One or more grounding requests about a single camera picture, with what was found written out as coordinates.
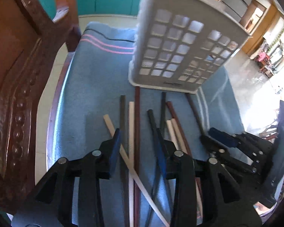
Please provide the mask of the cream chopstick pair right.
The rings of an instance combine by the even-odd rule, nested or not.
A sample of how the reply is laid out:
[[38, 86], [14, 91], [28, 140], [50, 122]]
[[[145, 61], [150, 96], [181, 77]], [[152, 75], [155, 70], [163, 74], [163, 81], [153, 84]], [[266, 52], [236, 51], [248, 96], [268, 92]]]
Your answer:
[[[176, 138], [179, 142], [179, 147], [184, 153], [188, 154], [188, 149], [185, 146], [184, 139], [180, 133], [179, 126], [174, 118], [171, 120], [173, 124], [173, 129], [176, 134]], [[202, 206], [202, 199], [201, 199], [201, 194], [200, 194], [197, 180], [195, 180], [195, 187], [196, 187], [196, 201], [197, 201], [197, 218], [202, 219], [203, 218], [203, 206]]]

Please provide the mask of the cream chopstick pair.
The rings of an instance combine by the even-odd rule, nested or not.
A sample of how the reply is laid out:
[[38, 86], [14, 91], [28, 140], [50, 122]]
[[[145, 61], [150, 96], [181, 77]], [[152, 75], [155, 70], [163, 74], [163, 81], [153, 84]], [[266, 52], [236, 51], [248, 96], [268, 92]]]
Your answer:
[[[185, 146], [184, 139], [180, 133], [179, 126], [174, 118], [171, 120], [173, 124], [173, 129], [176, 134], [176, 138], [179, 142], [179, 147], [184, 153], [188, 154], [188, 149]], [[196, 187], [196, 201], [197, 201], [197, 218], [202, 219], [203, 218], [203, 206], [202, 206], [202, 199], [201, 199], [201, 194], [200, 194], [197, 180], [195, 180], [195, 187]]]
[[169, 135], [170, 135], [170, 139], [173, 142], [176, 149], [178, 150], [179, 146], [178, 146], [177, 139], [176, 139], [176, 136], [175, 136], [175, 131], [173, 129], [172, 120], [166, 120], [166, 124], [167, 124], [168, 132], [169, 132]]

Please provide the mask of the cream chopstick pair left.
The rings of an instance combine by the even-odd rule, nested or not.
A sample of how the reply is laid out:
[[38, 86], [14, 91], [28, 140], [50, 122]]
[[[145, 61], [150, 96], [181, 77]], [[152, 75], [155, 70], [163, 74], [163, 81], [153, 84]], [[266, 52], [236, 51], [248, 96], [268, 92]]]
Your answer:
[[166, 120], [166, 124], [167, 124], [168, 132], [169, 132], [169, 135], [170, 135], [170, 139], [173, 142], [176, 149], [178, 150], [179, 146], [178, 146], [177, 139], [176, 139], [176, 136], [175, 136], [175, 131], [173, 129], [172, 120]]

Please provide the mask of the black chopstick centre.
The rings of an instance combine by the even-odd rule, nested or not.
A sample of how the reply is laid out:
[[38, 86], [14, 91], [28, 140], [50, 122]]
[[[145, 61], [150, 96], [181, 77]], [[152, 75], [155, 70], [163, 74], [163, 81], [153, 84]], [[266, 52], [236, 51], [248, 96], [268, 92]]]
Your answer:
[[168, 206], [170, 210], [170, 214], [172, 215], [173, 211], [173, 201], [172, 201], [172, 195], [171, 195], [171, 189], [168, 181], [166, 180], [166, 168], [167, 168], [167, 157], [169, 156], [167, 147], [165, 144], [165, 140], [163, 139], [163, 136], [161, 134], [161, 131], [156, 126], [155, 118], [153, 115], [153, 110], [148, 110], [148, 117], [150, 126], [152, 129], [152, 135], [153, 135], [153, 146], [154, 146], [154, 152], [157, 159], [157, 166], [156, 166], [156, 174], [158, 176], [155, 176], [155, 182], [154, 182], [154, 191], [152, 193], [152, 196], [156, 197], [158, 192], [158, 184], [160, 181], [160, 178], [163, 178], [165, 191], [166, 191], [166, 197], [168, 200]]

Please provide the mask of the dark chopstick far right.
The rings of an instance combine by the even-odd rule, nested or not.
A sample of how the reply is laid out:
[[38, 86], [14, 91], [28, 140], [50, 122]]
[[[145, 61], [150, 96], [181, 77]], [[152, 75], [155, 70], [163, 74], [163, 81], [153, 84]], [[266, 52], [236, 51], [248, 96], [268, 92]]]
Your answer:
[[185, 95], [186, 95], [187, 101], [188, 101], [188, 103], [190, 105], [190, 108], [191, 108], [191, 110], [192, 110], [192, 112], [194, 114], [194, 117], [196, 119], [196, 123], [198, 125], [199, 130], [200, 130], [200, 133], [201, 133], [201, 135], [205, 135], [205, 131], [204, 131], [204, 128], [203, 128], [203, 125], [202, 125], [202, 121], [201, 121], [201, 119], [199, 117], [199, 114], [198, 114], [197, 109], [196, 109], [196, 107], [194, 105], [194, 102], [193, 102], [193, 100], [191, 98], [191, 95], [189, 93], [186, 93]]

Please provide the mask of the dark green chopstick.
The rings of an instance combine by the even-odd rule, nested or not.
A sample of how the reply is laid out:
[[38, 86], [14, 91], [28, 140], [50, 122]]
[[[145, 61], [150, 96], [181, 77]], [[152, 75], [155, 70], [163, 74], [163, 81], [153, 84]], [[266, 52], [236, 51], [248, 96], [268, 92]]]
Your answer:
[[[166, 102], [166, 92], [162, 92], [162, 96], [161, 96], [160, 127], [159, 127], [162, 134], [164, 134], [164, 129], [165, 129], [165, 125], [164, 125], [164, 120], [165, 120], [165, 102]], [[160, 173], [159, 165], [158, 165], [158, 163], [156, 163], [155, 176], [154, 176], [154, 181], [153, 181], [153, 186], [152, 186], [152, 191], [151, 191], [151, 199], [153, 201], [156, 199], [156, 196], [157, 196], [160, 177], [161, 177], [161, 173]], [[149, 207], [145, 226], [150, 226], [150, 222], [152, 220], [153, 213], [154, 213], [154, 210], [152, 209], [152, 207]]]

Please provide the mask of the red-brown chopstick right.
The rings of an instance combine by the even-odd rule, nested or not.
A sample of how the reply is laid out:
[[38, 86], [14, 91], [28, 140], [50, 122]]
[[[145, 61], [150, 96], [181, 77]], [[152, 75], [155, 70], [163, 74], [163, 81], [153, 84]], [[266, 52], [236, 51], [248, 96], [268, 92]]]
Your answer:
[[179, 118], [177, 117], [177, 114], [176, 114], [176, 112], [173, 108], [172, 102], [167, 101], [166, 106], [169, 109], [170, 114], [172, 116], [171, 122], [172, 122], [173, 128], [176, 132], [175, 134], [176, 134], [176, 137], [179, 141], [180, 148], [182, 149], [183, 152], [185, 152], [186, 154], [188, 154], [191, 157], [192, 153], [191, 153], [190, 147], [189, 147], [188, 142], [186, 140], [185, 133], [182, 129], [182, 126], [179, 122]]

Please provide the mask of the red-brown long chopstick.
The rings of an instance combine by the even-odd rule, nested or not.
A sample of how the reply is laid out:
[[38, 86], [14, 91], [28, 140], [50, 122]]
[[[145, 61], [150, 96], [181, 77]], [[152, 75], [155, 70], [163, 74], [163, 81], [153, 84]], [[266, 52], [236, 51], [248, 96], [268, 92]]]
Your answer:
[[[140, 156], [140, 88], [135, 87], [134, 95], [134, 170], [139, 174]], [[140, 223], [140, 190], [134, 183], [134, 227]]]

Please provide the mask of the white chopstick upright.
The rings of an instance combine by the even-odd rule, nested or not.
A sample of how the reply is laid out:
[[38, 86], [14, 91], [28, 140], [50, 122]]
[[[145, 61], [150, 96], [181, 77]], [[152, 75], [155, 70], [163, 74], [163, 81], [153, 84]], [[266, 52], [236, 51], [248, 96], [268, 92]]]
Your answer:
[[[128, 114], [128, 157], [134, 164], [134, 101], [129, 102]], [[129, 173], [129, 224], [134, 227], [134, 179]]]

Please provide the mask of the dark brown chopstick left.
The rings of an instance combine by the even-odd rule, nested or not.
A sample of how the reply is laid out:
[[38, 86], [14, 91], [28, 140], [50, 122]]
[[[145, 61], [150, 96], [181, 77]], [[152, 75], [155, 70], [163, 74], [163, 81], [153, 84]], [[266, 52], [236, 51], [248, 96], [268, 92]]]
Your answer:
[[[121, 142], [125, 144], [125, 134], [126, 134], [126, 122], [125, 122], [125, 114], [126, 111], [126, 96], [121, 95], [119, 99], [119, 128], [121, 130]], [[129, 222], [129, 190], [128, 190], [128, 169], [123, 161], [120, 159], [120, 178], [122, 182], [122, 205], [123, 205], [123, 218], [124, 218], [124, 226], [130, 226]]]

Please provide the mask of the white chopstick diagonal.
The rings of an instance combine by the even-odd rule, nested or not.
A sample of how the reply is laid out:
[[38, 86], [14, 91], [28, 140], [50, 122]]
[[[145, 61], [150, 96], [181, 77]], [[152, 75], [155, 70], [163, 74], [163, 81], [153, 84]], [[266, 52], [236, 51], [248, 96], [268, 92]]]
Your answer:
[[137, 185], [141, 193], [146, 198], [152, 210], [157, 214], [164, 226], [170, 226], [162, 215], [154, 201], [151, 199], [145, 186], [141, 182], [138, 174], [134, 169], [134, 121], [130, 118], [129, 121], [129, 154], [125, 151], [123, 145], [120, 145], [119, 153], [129, 170], [129, 222], [130, 226], [134, 226], [134, 186]]

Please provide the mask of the grey plastic utensil basket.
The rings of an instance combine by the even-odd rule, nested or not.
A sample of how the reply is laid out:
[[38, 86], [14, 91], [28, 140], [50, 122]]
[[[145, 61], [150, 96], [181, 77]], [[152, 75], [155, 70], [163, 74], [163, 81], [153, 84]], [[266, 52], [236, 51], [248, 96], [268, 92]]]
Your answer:
[[129, 82], [194, 94], [248, 38], [216, 0], [140, 0]]

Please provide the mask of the blue towel mat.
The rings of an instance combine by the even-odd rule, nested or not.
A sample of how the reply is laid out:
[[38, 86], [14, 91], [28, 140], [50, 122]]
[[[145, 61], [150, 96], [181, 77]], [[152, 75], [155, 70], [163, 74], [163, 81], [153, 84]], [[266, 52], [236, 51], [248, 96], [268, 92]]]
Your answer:
[[[128, 81], [128, 70], [135, 33], [135, 29], [117, 29], [97, 22], [87, 25], [62, 84], [52, 148], [47, 145], [48, 168], [60, 157], [82, 158], [110, 139], [104, 115], [108, 114], [114, 127], [119, 127], [120, 96], [126, 96], [126, 104], [134, 101], [135, 91]], [[228, 134], [244, 131], [225, 67], [205, 81], [199, 90], [191, 96], [205, 130], [214, 127]], [[139, 177], [149, 193], [156, 157], [147, 110], [153, 110], [159, 127], [161, 94], [159, 90], [140, 89]], [[200, 131], [185, 94], [167, 92], [167, 101], [172, 102], [193, 158], [207, 160], [208, 153], [199, 140]], [[100, 181], [105, 226], [127, 225], [121, 175], [127, 178], [128, 173], [119, 157], [113, 177]]]

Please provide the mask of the carved wooden chair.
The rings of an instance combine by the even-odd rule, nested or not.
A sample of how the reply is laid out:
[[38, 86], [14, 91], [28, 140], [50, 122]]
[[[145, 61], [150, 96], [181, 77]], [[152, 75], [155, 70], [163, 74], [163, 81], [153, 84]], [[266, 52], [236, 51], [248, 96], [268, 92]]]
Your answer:
[[0, 0], [0, 210], [15, 214], [35, 186], [37, 108], [61, 46], [80, 40], [76, 0]]

